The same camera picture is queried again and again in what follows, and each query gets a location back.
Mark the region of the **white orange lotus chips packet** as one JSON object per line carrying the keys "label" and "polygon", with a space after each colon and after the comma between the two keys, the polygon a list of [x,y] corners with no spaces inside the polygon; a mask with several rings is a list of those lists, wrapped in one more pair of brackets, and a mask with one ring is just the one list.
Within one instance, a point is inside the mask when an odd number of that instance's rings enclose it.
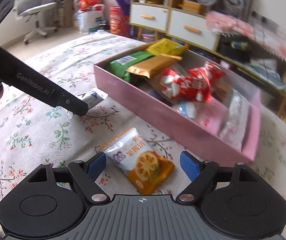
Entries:
{"label": "white orange lotus chips packet", "polygon": [[153,194],[175,168],[174,163],[158,155],[134,127],[101,146],[100,151],[116,163],[143,195]]}

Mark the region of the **silver blue snack packet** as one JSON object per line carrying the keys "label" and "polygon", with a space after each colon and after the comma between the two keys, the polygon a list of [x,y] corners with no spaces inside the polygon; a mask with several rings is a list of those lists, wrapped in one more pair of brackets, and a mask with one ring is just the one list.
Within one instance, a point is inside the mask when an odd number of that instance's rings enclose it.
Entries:
{"label": "silver blue snack packet", "polygon": [[78,98],[88,105],[88,109],[92,109],[103,100],[106,100],[106,98],[108,98],[108,94],[95,87],[89,92],[80,94]]}

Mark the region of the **large red candy packet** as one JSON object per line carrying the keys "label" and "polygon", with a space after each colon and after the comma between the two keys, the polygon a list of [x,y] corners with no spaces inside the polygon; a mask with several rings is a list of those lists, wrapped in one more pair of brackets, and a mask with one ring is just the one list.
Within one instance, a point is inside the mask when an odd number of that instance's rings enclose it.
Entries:
{"label": "large red candy packet", "polygon": [[158,78],[161,92],[171,100],[209,102],[211,85],[208,80],[191,75],[180,75],[166,68]]}

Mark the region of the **small red candy packet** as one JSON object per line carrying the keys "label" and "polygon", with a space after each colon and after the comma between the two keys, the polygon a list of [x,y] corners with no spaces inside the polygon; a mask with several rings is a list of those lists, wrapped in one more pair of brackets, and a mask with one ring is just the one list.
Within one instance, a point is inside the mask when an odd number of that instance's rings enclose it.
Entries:
{"label": "small red candy packet", "polygon": [[210,85],[213,85],[221,78],[226,77],[225,72],[209,61],[206,61],[202,67],[188,70],[188,74],[198,78],[202,77],[205,80],[208,80]]}

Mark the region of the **golden brown snack packet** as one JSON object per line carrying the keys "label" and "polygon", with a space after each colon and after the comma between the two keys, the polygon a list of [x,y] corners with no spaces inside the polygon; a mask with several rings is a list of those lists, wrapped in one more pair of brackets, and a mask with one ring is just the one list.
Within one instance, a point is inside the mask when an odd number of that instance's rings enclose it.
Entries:
{"label": "golden brown snack packet", "polygon": [[181,60],[181,56],[161,54],[128,67],[126,72],[134,75],[144,76],[150,79],[151,77],[161,72],[163,69]]}

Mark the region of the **clear white long packet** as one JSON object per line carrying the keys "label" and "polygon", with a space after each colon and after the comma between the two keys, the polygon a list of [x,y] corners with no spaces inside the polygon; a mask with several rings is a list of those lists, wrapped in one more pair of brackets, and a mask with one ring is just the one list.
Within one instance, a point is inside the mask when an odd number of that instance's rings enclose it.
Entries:
{"label": "clear white long packet", "polygon": [[249,110],[248,100],[232,89],[227,121],[219,132],[219,138],[238,151],[242,150]]}

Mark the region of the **pink snack packet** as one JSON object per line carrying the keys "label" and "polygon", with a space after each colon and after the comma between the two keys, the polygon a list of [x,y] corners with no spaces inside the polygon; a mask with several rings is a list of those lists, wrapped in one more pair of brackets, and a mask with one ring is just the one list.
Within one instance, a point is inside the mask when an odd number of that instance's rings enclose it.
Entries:
{"label": "pink snack packet", "polygon": [[208,133],[218,135],[227,113],[228,109],[225,105],[212,99],[210,102],[201,105],[197,112],[195,122]]}

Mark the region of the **pink cardboard box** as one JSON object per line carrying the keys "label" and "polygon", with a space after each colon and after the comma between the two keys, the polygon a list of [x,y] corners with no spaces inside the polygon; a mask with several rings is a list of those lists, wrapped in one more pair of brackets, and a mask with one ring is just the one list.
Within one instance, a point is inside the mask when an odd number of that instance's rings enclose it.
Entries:
{"label": "pink cardboard box", "polygon": [[154,56],[131,71],[114,75],[110,63],[125,65],[145,50],[139,46],[94,66],[96,85],[196,156],[222,166],[252,164],[261,128],[261,92],[252,83],[191,51],[182,59]]}

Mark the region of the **green snack packet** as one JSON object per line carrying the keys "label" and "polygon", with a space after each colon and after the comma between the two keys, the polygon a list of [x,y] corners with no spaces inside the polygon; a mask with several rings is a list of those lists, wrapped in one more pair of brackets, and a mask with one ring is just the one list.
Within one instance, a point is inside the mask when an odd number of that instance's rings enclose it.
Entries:
{"label": "green snack packet", "polygon": [[138,51],[110,62],[106,67],[106,70],[126,82],[135,83],[137,78],[134,77],[133,74],[127,72],[127,69],[136,63],[140,63],[151,57],[153,57],[153,54],[145,51]]}

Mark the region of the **white shopping bag red items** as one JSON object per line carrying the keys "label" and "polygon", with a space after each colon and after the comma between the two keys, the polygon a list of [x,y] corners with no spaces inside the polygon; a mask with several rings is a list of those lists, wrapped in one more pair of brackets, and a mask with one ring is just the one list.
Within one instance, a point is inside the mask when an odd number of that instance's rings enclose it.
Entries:
{"label": "white shopping bag red items", "polygon": [[83,34],[98,31],[103,22],[103,11],[101,0],[79,0],[76,14],[79,31]]}

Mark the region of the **yellow snack packet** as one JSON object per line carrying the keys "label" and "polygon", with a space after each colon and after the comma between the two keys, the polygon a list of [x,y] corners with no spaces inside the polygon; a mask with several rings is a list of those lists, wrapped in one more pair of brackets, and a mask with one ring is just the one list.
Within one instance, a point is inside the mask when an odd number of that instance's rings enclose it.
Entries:
{"label": "yellow snack packet", "polygon": [[152,55],[170,55],[170,56],[180,56],[187,51],[186,46],[183,46],[175,41],[169,40],[167,38],[162,38],[161,40],[150,45],[146,50],[147,53]]}

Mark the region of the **red round gift tin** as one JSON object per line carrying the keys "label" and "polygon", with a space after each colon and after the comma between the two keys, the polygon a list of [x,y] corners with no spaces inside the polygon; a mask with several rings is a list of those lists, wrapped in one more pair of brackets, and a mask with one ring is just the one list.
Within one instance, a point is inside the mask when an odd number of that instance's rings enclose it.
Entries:
{"label": "red round gift tin", "polygon": [[119,6],[110,7],[110,32],[114,35],[130,37],[129,16],[125,16]]}

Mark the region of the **black bag on shelf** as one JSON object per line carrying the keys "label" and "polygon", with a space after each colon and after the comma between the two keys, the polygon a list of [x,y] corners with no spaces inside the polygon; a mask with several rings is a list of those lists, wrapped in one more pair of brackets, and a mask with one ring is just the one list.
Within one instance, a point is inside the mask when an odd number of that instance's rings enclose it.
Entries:
{"label": "black bag on shelf", "polygon": [[221,55],[241,63],[250,62],[251,46],[245,36],[221,36],[217,48]]}

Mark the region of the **pink white cloth cover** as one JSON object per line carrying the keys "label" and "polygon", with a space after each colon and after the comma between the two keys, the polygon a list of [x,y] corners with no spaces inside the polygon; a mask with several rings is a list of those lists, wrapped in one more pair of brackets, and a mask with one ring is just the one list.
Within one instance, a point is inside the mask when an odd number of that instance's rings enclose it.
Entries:
{"label": "pink white cloth cover", "polygon": [[242,35],[259,44],[263,49],[286,61],[286,46],[271,31],[233,18],[230,15],[210,11],[205,16],[206,28],[225,36]]}

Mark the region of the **white wooden tv cabinet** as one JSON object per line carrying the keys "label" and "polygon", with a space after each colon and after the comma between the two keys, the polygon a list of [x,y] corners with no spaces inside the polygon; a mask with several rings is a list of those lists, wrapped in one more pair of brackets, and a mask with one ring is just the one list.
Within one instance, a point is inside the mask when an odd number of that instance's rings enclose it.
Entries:
{"label": "white wooden tv cabinet", "polygon": [[286,107],[286,46],[259,24],[253,0],[131,0],[130,23],[206,50],[278,94]]}

